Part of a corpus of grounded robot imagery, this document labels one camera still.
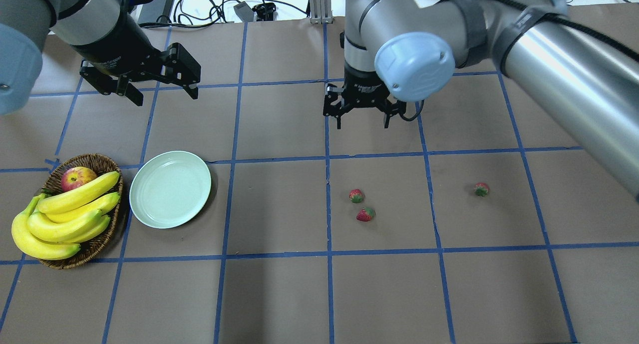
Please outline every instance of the bunch of bananas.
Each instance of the bunch of bananas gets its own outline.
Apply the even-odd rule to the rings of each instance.
[[[60,260],[75,255],[80,243],[109,226],[107,213],[118,205],[120,194],[105,193],[118,179],[119,173],[113,171],[57,196],[35,196],[13,219],[14,243],[38,259]]]

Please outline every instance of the wicker basket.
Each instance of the wicker basket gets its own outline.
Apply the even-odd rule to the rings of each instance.
[[[42,264],[53,269],[71,269],[79,267],[80,265],[86,264],[89,260],[95,258],[100,251],[106,248],[107,244],[109,244],[113,237],[115,237],[118,233],[123,232],[120,229],[125,226],[126,215],[128,213],[128,210],[126,209],[128,200],[123,194],[124,180],[122,178],[122,171],[119,169],[118,164],[116,164],[116,162],[114,162],[111,158],[99,153],[78,155],[77,157],[73,157],[62,163],[55,169],[55,171],[53,171],[53,173],[51,173],[40,191],[52,195],[62,193],[60,186],[62,175],[65,171],[67,171],[67,169],[73,167],[91,168],[98,176],[111,171],[118,171],[120,174],[118,183],[109,190],[109,193],[118,192],[121,197],[118,205],[109,212],[111,222],[107,229],[105,229],[104,232],[100,233],[97,237],[81,243],[80,251],[78,251],[76,255],[62,260],[39,260]]]

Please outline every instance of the grid square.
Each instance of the grid square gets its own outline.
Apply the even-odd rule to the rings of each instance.
[[[326,269],[326,257],[227,261],[220,343],[327,343]]]
[[[159,91],[145,160],[170,150],[209,161],[231,159],[237,91],[203,88],[195,101],[183,91]]]
[[[334,256],[333,298],[336,343],[450,340],[436,254]]]
[[[42,51],[42,71],[31,93],[75,92],[80,81],[82,56],[57,35],[46,37]]]
[[[139,164],[152,101],[153,93],[144,96],[142,107],[119,96],[78,96],[60,158],[102,153],[120,166]]]
[[[237,159],[324,156],[322,83],[242,88]]]
[[[248,26],[244,83],[324,78],[321,25],[296,19],[250,22]]]
[[[519,153],[433,155],[429,159],[442,246],[545,243]],[[477,182],[488,184],[488,196],[474,194]]]
[[[155,28],[155,29],[143,28],[142,32],[144,32],[144,34],[146,34],[146,36],[149,38],[152,46],[154,46],[158,50],[166,49],[165,48],[166,36],[167,36],[167,33],[169,32],[167,28]],[[155,84],[157,84],[157,81],[155,80],[146,80],[144,82],[136,82],[133,85],[136,88],[155,88]],[[87,82],[86,80],[82,81],[82,85],[80,85],[80,92],[95,91],[95,90],[96,89],[89,82]]]
[[[554,252],[575,335],[582,343],[639,338],[639,248]]]
[[[424,106],[429,151],[517,147],[497,75],[454,76]]]
[[[242,37],[243,23],[218,23],[202,30],[174,27],[170,42],[181,43],[201,65],[200,85],[233,84],[240,77]]]
[[[231,168],[208,167],[213,181],[211,194],[189,222],[160,230],[145,226],[131,213],[126,257],[221,255]]]
[[[330,183],[333,250],[436,247],[424,157],[331,160]],[[355,188],[363,203],[349,200]],[[372,221],[355,218],[362,207]]]
[[[13,243],[11,223],[41,188],[48,172],[0,173],[0,260],[20,260],[22,252]]]
[[[212,343],[219,273],[219,260],[124,263],[107,343]]]
[[[324,163],[237,164],[227,253],[325,251]]]
[[[408,107],[407,112],[412,115],[415,108],[413,105]],[[388,128],[384,128],[384,114],[375,108],[356,109],[343,116],[340,130],[337,121],[331,117],[328,127],[331,155],[422,151],[417,121],[406,122],[395,116]]]
[[[528,153],[550,242],[639,241],[639,206],[585,151]]]
[[[60,140],[73,96],[30,98],[27,105],[0,116],[0,168],[45,167]]]
[[[515,82],[504,78],[504,84],[523,146],[569,148],[579,145]]]
[[[445,253],[459,344],[568,343],[546,251]]]
[[[24,265],[0,342],[49,343],[57,337],[68,344],[100,343],[117,268],[101,263],[55,271]]]

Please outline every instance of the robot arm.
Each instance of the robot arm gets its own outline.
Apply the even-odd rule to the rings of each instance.
[[[198,98],[198,62],[179,43],[164,52],[154,48],[128,14],[130,5],[150,1],[0,0],[0,114],[26,104],[49,29],[84,57],[80,75],[102,94],[142,105],[142,93],[131,82],[152,79]]]
[[[639,55],[566,27],[567,9],[565,0],[443,0],[425,8],[346,0],[344,85],[327,85],[324,115],[337,117],[339,128],[353,108],[377,107],[388,127],[407,101],[444,87],[455,67],[491,57],[639,201]]]

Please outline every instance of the blue tape grid line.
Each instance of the blue tape grid line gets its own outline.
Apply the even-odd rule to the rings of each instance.
[[[322,23],[322,42],[324,44],[324,80],[328,82],[328,30]],[[335,314],[333,306],[333,234],[331,232],[330,204],[330,129],[328,117],[324,118],[324,160],[326,161],[326,276],[328,285],[328,341],[335,344]]]
[[[468,75],[496,75],[496,71],[478,71],[478,72],[459,72],[454,73],[453,76],[468,76]],[[282,84],[306,84],[306,83],[322,83],[322,82],[343,82],[344,78],[328,78],[328,75],[324,76],[324,79],[302,79],[302,80],[277,80],[272,82],[247,82],[243,83],[242,87],[250,87],[255,85],[282,85]],[[201,84],[198,85],[201,89],[206,88],[224,88],[224,87],[238,87],[238,83],[221,83],[221,84]],[[160,91],[177,91],[182,89],[177,85],[169,87],[160,87]],[[155,88],[140,88],[141,92],[155,91]],[[60,93],[41,93],[32,94],[31,97],[53,97],[53,96],[85,96],[87,94],[99,94],[98,91],[76,91],[76,92],[60,92]]]
[[[525,152],[535,151],[570,151],[583,150],[582,147],[543,147],[543,148],[524,148]],[[429,151],[427,155],[463,155],[463,154],[486,154],[486,153],[519,153],[519,148],[497,148],[486,150],[450,150],[450,151]],[[363,154],[336,154],[330,155],[330,159],[351,159],[351,158],[388,158],[388,157],[421,157],[423,152],[403,152],[403,153],[363,153]],[[301,162],[305,160],[325,160],[323,155],[315,155],[308,157],[280,157],[280,158],[251,158],[251,159],[226,159],[226,160],[205,160],[208,165],[219,164],[244,164],[244,163],[269,163],[269,162]],[[120,166],[121,169],[139,169],[141,164],[127,164]],[[26,172],[26,171],[48,171],[48,168],[15,168],[0,169],[2,172]]]
[[[240,57],[240,75],[238,78],[238,98],[235,107],[235,129],[233,130],[233,152],[231,155],[231,175],[229,179],[229,192],[226,198],[226,218],[224,219],[224,240],[222,242],[222,257],[220,264],[220,276],[217,287],[217,307],[215,308],[214,344],[220,340],[220,323],[222,316],[222,300],[224,298],[224,276],[226,274],[226,252],[229,247],[229,228],[231,222],[231,208],[233,201],[233,182],[235,180],[235,158],[238,150],[238,132],[240,127],[240,110],[242,103],[242,80],[244,79],[244,60],[246,59],[246,38],[249,24],[244,23],[244,33],[242,34],[242,54]]]
[[[548,251],[548,258],[550,260],[550,266],[552,267],[553,276],[555,277],[555,285],[557,285],[557,294],[559,295],[559,300],[561,301],[561,306],[564,311],[564,317],[566,319],[566,326],[568,326],[568,333],[570,334],[570,340],[571,342],[576,343],[577,335],[575,335],[575,329],[573,328],[573,321],[570,319],[570,312],[568,311],[568,305],[566,304],[566,297],[564,296],[564,289],[562,288],[561,279],[559,278],[559,271],[557,270],[557,263],[555,263],[555,256],[553,255],[553,249],[550,247],[550,238],[548,237],[548,231],[546,230],[546,223],[544,221],[544,216],[541,212],[541,206],[539,205],[539,198],[537,198],[535,183],[533,182],[532,174],[530,173],[530,167],[528,164],[528,158],[526,157],[526,151],[523,147],[523,143],[521,142],[521,135],[517,127],[517,121],[514,116],[513,108],[511,107],[511,101],[506,91],[504,78],[501,73],[498,73],[497,77],[499,78],[499,84],[502,87],[502,93],[504,94],[505,104],[508,109],[508,113],[511,117],[511,122],[513,123],[513,130],[514,130],[515,137],[517,139],[517,144],[520,148],[521,160],[523,161],[523,166],[526,171],[526,176],[528,177],[530,192],[532,193],[532,198],[535,203],[535,208],[537,210],[537,218],[539,219],[541,232],[544,236],[546,250]]]
[[[170,40],[171,40],[171,28],[169,28],[169,30],[167,31],[166,41],[164,43],[164,48],[167,48],[169,46],[169,41]],[[142,164],[144,163],[144,155],[146,155],[146,143],[148,142],[149,133],[151,131],[151,123],[153,123],[153,112],[155,111],[155,103],[157,102],[158,89],[159,88],[160,88],[160,82],[155,84],[155,93],[153,93],[153,103],[151,105],[151,110],[150,110],[150,113],[149,113],[149,120],[148,120],[148,123],[146,125],[146,134],[144,135],[144,144],[142,145],[142,151],[141,151],[141,155],[140,155],[139,166],[142,166]],[[115,305],[116,296],[118,294],[119,278],[120,278],[120,274],[122,273],[122,264],[124,263],[124,255],[125,255],[125,251],[126,251],[126,242],[128,242],[128,233],[129,233],[129,230],[130,230],[130,227],[131,227],[131,219],[132,219],[132,217],[133,217],[133,212],[129,208],[128,219],[126,221],[126,228],[125,228],[125,232],[124,232],[123,239],[122,239],[122,248],[120,249],[120,255],[119,255],[119,258],[118,258],[118,268],[116,269],[116,277],[115,277],[115,280],[113,281],[113,291],[111,293],[111,299],[109,301],[109,310],[107,312],[107,319],[105,321],[104,332],[102,334],[102,344],[106,344],[107,339],[109,337],[109,329],[110,329],[110,324],[111,324],[111,317],[113,315],[113,307]]]
[[[551,244],[553,251],[566,249],[600,249],[600,248],[636,248],[639,242],[607,242],[607,243],[575,243]],[[545,251],[545,244],[530,246],[501,246],[501,247],[452,247],[452,248],[405,248],[405,249],[359,249],[331,251],[332,256],[365,256],[365,255],[424,255],[437,253],[482,253],[482,252],[513,252],[513,251]],[[311,252],[283,252],[283,253],[249,253],[226,255],[226,260],[268,259],[268,258],[307,258],[328,256],[328,251]],[[186,256],[143,256],[124,257],[123,263],[153,263],[153,262],[190,262],[201,260],[221,260],[222,255],[186,255]],[[120,258],[96,258],[92,263],[118,263]],[[3,260],[0,265],[39,264],[38,260]]]
[[[9,305],[11,304],[11,299],[13,299],[13,292],[15,291],[15,286],[18,285],[18,278],[20,277],[20,272],[22,271],[22,266],[24,263],[25,254],[22,254],[22,258],[18,261],[18,268],[15,270],[15,275],[13,276],[13,282],[11,283],[11,289],[9,289],[9,295],[6,298],[6,302],[4,303],[4,309],[2,310],[2,317],[0,317],[0,332],[2,332],[2,327],[4,326],[4,320],[6,319],[6,314],[9,312]]]
[[[60,149],[62,148],[62,142],[64,141],[64,136],[66,135],[66,130],[69,128],[69,122],[71,121],[71,115],[73,114],[73,109],[75,108],[75,103],[78,99],[78,94],[80,93],[80,87],[82,87],[82,77],[78,80],[78,85],[75,88],[75,92],[73,92],[73,100],[71,101],[71,107],[69,107],[69,112],[66,114],[66,120],[64,121],[64,127],[62,128],[62,133],[60,134],[60,140],[57,142],[57,147],[55,148],[55,155],[60,154]]]
[[[118,294],[118,285],[120,274],[122,273],[122,265],[124,264],[124,253],[126,251],[126,242],[128,241],[128,232],[131,228],[131,219],[133,217],[133,213],[129,211],[128,219],[126,220],[126,228],[124,235],[122,237],[122,248],[120,249],[119,258],[114,261],[104,261],[104,263],[118,263],[118,268],[116,269],[116,277],[113,281],[113,290],[111,291],[111,299],[109,301],[109,310],[107,312],[107,319],[104,322],[104,332],[102,333],[102,344],[107,344],[107,339],[109,338],[109,330],[111,326],[111,318],[113,317],[113,308],[116,303],[116,296]]]
[[[428,148],[426,146],[426,140],[424,137],[424,125],[422,123],[421,114],[417,117],[417,125],[419,126],[419,137],[422,141],[422,155],[424,156],[424,167],[426,171],[426,182],[428,184],[428,196],[431,204],[431,215],[433,217],[433,230],[435,234],[435,242],[437,244],[437,254],[439,257],[440,275],[441,275],[441,289],[443,291],[443,301],[446,308],[446,320],[448,321],[448,332],[450,336],[450,342],[456,344],[455,329],[452,322],[452,310],[450,309],[450,294],[448,292],[448,280],[446,278],[446,267],[443,259],[443,248],[441,245],[441,238],[439,231],[437,230],[437,219],[435,215],[435,206],[433,199],[433,180],[431,178],[431,166],[429,161]]]

